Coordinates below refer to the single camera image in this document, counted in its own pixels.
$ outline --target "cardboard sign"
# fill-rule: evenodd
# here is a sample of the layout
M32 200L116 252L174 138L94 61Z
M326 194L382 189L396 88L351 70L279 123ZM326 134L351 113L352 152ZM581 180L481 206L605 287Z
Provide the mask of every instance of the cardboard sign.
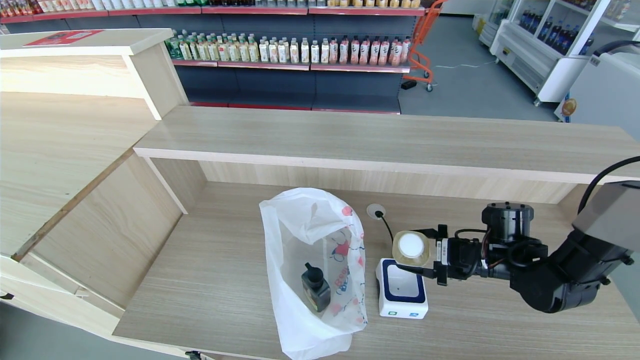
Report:
M37 45L69 45L74 42L90 37L91 35L100 33L104 30L78 30L78 31L60 31L48 37L41 38L34 42L30 42L25 46L37 46Z

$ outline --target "plastic bag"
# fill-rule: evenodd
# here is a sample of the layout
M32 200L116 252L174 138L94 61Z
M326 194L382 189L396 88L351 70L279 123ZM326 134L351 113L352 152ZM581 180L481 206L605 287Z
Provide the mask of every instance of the plastic bag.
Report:
M364 231L356 213L332 194L296 188L260 203L267 274L282 352L317 359L351 346L364 329ZM322 313L312 310L302 286L305 263L319 267L331 288Z

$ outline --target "black bottle cap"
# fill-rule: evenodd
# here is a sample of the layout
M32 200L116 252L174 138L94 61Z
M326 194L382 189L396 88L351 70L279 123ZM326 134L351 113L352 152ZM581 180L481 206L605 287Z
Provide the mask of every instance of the black bottle cap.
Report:
M307 267L307 279L309 279L311 287L315 289L322 286L324 282L324 274L322 273L322 270L311 266L309 263L306 263L305 266Z

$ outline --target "white bottle cap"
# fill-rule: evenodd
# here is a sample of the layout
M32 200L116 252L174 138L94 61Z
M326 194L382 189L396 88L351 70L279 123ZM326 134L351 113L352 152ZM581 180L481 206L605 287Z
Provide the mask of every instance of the white bottle cap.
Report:
M424 252L424 244L418 235L407 233L398 239L398 249L402 255L415 259Z

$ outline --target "gray floor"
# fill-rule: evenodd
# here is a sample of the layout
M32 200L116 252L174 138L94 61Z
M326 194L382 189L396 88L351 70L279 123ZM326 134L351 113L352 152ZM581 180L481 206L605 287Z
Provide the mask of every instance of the gray floor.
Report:
M535 95L481 45L469 17L439 17L419 51L431 58L436 86L400 90L403 114L556 121L557 104L533 106Z
M555 121L555 104L536 108L533 93L503 65L493 63L471 29L471 18L440 17L422 53L430 56L437 86L400 90L402 112L498 119ZM94 336L0 303L0 360L135 359L178 357Z

